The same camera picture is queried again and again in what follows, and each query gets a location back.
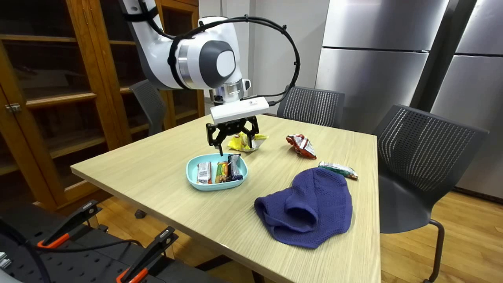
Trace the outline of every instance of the wooden cabinet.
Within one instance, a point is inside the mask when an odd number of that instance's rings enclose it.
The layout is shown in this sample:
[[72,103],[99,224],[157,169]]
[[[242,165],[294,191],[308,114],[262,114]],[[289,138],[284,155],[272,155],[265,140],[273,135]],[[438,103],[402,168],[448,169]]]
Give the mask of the wooden cabinet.
[[[168,33],[198,18],[196,3],[157,3]],[[146,136],[129,91],[143,80],[119,3],[0,1],[0,207],[58,210],[103,193],[69,165]],[[204,113],[201,91],[163,91],[166,127]]]

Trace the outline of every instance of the stainless steel refrigerator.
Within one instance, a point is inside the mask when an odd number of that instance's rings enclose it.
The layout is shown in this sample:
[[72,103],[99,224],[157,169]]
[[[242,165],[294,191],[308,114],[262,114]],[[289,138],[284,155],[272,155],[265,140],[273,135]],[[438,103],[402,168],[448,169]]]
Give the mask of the stainless steel refrigerator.
[[346,94],[341,125],[369,132],[410,105],[448,0],[331,0],[316,88]]
[[500,199],[503,199],[501,14],[501,0],[476,1],[430,110],[490,130],[457,187]]

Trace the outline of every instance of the teal bowl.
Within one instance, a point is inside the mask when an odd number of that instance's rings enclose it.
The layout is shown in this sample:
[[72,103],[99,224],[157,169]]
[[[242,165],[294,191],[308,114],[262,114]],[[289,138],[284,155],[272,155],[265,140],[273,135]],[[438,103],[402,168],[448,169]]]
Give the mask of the teal bowl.
[[191,160],[187,162],[187,166],[185,166],[185,177],[188,180],[188,184],[196,188],[196,190],[228,190],[228,188],[232,188],[232,187],[237,187],[240,185],[246,177],[248,177],[248,166],[245,163],[245,160],[240,158],[240,166],[239,166],[239,171],[242,174],[242,179],[235,179],[235,180],[228,180],[228,182],[215,182],[215,184],[201,184],[198,182],[198,163],[201,162],[210,162],[210,173],[212,173],[212,180],[215,179],[215,174],[217,174],[217,163],[218,162],[223,162],[223,160],[228,160],[228,154],[206,154],[206,155],[198,155]]

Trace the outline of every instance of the wooden floor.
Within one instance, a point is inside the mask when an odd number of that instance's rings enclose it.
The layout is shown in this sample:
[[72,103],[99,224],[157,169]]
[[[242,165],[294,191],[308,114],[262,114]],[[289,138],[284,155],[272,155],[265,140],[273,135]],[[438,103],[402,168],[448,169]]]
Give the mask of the wooden floor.
[[[135,207],[108,198],[100,202],[97,218],[108,232],[122,239],[138,239],[144,245],[168,223],[152,215],[135,218]],[[434,209],[434,218],[446,229],[438,283],[503,281],[503,206],[460,193],[448,193]],[[169,254],[188,265],[202,262],[215,253],[190,240],[182,232]],[[402,234],[382,234],[382,281],[423,281],[432,265],[435,228],[421,228]],[[250,270],[232,262],[210,273],[223,281],[253,281]]]

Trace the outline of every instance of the chair leg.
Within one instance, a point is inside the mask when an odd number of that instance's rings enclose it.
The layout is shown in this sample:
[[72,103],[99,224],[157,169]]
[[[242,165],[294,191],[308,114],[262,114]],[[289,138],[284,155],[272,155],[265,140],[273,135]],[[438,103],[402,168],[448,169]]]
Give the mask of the chair leg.
[[424,283],[432,283],[438,276],[440,272],[440,259],[441,259],[441,250],[443,250],[443,237],[445,237],[445,228],[437,220],[429,220],[430,224],[437,226],[437,246],[435,246],[435,261],[434,261],[434,270],[430,272],[429,278],[424,279]]

